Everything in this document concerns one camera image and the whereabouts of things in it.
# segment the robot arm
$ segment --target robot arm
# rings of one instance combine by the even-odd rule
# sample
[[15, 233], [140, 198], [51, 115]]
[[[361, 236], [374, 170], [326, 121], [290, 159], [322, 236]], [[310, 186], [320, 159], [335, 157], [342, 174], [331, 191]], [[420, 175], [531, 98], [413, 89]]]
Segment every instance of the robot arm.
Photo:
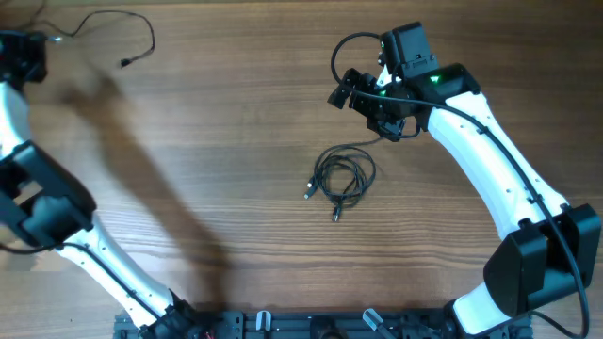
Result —
[[[383, 71], [379, 78], [354, 69], [338, 78], [336, 53], [345, 41], [357, 36], [381, 41]], [[534, 171], [497, 124], [470, 73], [460, 64], [439, 68], [420, 23], [377, 37], [351, 35], [335, 48], [332, 71], [339, 87], [328, 102], [341, 109], [350, 97], [349, 107], [367, 117], [367, 127], [391, 141], [407, 137], [402, 133], [405, 119], [415, 117], [417, 128], [431, 132], [459, 163], [484, 200], [502, 240], [484, 268], [484, 282], [450, 304], [450, 317], [457, 323], [459, 335], [486, 335], [576, 292], [580, 280], [587, 287], [601, 228], [593, 208], [588, 204], [570, 207]], [[520, 170], [527, 179], [522, 179]], [[537, 195], [532, 196], [528, 186], [533, 186]], [[554, 227], [543, 209], [569, 244], [579, 272], [576, 280], [568, 251], [553, 236]]]
[[[0, 220], [30, 246], [56, 246], [58, 254], [101, 284], [138, 327], [155, 323], [173, 305], [171, 291], [119, 247], [86, 189], [30, 140], [22, 93], [5, 82], [0, 98]], [[32, 182], [41, 190], [17, 204], [14, 199]]]
[[[174, 320], [190, 307], [125, 253], [98, 218], [89, 192], [31, 140], [22, 89], [46, 75], [46, 40], [41, 33], [0, 32], [0, 73], [5, 75], [0, 82], [0, 223], [36, 249], [31, 252], [54, 249], [81, 266], [137, 327], [152, 334], [147, 337], [161, 337], [161, 332], [171, 337], [182, 323], [194, 323], [184, 316]], [[38, 191], [22, 196], [33, 183]]]

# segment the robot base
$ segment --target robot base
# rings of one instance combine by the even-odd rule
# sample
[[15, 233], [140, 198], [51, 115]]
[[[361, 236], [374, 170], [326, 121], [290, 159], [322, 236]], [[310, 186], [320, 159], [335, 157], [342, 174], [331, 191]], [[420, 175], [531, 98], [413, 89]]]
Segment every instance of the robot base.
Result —
[[[363, 320], [362, 313], [308, 313], [272, 314], [263, 325], [258, 324], [258, 316], [253, 313], [223, 312], [217, 316], [212, 331], [196, 334], [195, 339], [384, 339], [379, 331], [374, 331]], [[453, 339], [457, 335], [444, 333], [446, 323], [442, 309], [413, 309], [400, 313], [379, 313], [383, 327], [395, 339]], [[311, 330], [313, 319], [331, 318], [337, 333]], [[531, 339], [533, 331], [531, 319], [525, 317], [513, 324], [482, 336], [483, 339]], [[115, 317], [113, 339], [137, 339], [139, 329], [134, 326], [126, 312]]]

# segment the cable connector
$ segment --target cable connector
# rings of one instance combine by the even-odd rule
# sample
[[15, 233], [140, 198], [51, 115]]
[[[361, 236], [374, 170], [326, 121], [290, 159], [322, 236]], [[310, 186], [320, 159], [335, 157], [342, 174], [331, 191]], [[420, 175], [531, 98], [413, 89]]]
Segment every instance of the cable connector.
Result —
[[314, 193], [317, 192], [317, 189], [318, 189], [318, 186], [311, 185], [310, 183], [308, 183], [308, 187], [310, 187], [310, 188], [308, 188], [308, 190], [303, 195], [303, 197], [305, 199], [310, 199], [310, 197], [312, 197], [314, 195]]
[[120, 61], [120, 66], [122, 66], [122, 68], [124, 68], [125, 66], [131, 64], [132, 62], [134, 62], [134, 61], [132, 61], [132, 59], [122, 59]]
[[341, 216], [341, 204], [340, 203], [333, 209], [333, 222], [338, 222], [339, 216]]
[[60, 36], [49, 36], [46, 37], [46, 39], [50, 42], [54, 42], [54, 43], [61, 43], [63, 42], [63, 38]]

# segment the wood grain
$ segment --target wood grain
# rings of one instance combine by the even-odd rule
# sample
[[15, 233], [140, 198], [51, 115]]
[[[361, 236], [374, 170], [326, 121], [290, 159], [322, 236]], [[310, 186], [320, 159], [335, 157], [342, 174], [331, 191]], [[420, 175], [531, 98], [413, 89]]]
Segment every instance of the wood grain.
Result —
[[[73, 4], [56, 1], [54, 4]], [[51, 6], [74, 27], [100, 7]], [[178, 295], [244, 310], [439, 307], [481, 281], [498, 244], [480, 197], [429, 135], [367, 147], [374, 186], [339, 223], [302, 197], [328, 146], [375, 136], [326, 103], [329, 58], [356, 31], [420, 20], [441, 64], [463, 63], [499, 123], [574, 205], [603, 213], [600, 3], [370, 1], [120, 6], [153, 22], [96, 18], [49, 46], [50, 74], [27, 88], [38, 143], [79, 177], [107, 228]], [[0, 8], [6, 25], [33, 8]], [[338, 70], [377, 74], [358, 40]], [[0, 254], [0, 338], [107, 338], [121, 311], [54, 253]], [[588, 290], [603, 337], [603, 263]], [[546, 310], [577, 331], [575, 299]], [[561, 337], [536, 322], [538, 338]]]

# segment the black clamp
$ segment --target black clamp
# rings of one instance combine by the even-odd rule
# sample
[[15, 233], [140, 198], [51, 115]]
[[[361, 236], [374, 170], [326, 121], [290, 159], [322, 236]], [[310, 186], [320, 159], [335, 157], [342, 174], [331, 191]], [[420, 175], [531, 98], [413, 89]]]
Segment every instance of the black clamp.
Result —
[[488, 128], [488, 126], [483, 126], [483, 128], [478, 128], [479, 135], [488, 134], [488, 133], [490, 133], [490, 128]]
[[[32, 183], [40, 190], [16, 202]], [[91, 230], [95, 209], [86, 188], [34, 142], [0, 161], [0, 222], [27, 245], [54, 246], [82, 229]]]
[[[348, 87], [356, 89], [364, 93], [378, 94], [383, 96], [386, 93], [385, 89], [377, 87], [377, 79], [368, 74], [361, 74], [355, 69], [349, 69], [343, 76], [343, 82]], [[350, 98], [349, 108], [354, 109], [367, 118], [367, 128], [376, 132], [381, 137], [385, 137], [390, 141], [400, 141], [404, 138], [402, 130], [406, 120], [406, 116], [410, 115], [408, 105], [389, 105], [383, 100], [367, 98], [352, 93], [346, 87], [338, 86], [331, 93], [327, 102], [339, 109], [343, 109], [346, 101]]]
[[46, 41], [42, 32], [0, 31], [0, 80], [22, 90], [46, 77]]
[[[601, 219], [588, 204], [565, 207], [554, 218], [576, 258], [584, 287], [591, 284]], [[515, 317], [576, 292], [574, 277], [552, 226], [543, 220], [520, 221], [498, 246], [483, 269], [492, 300], [505, 315]]]

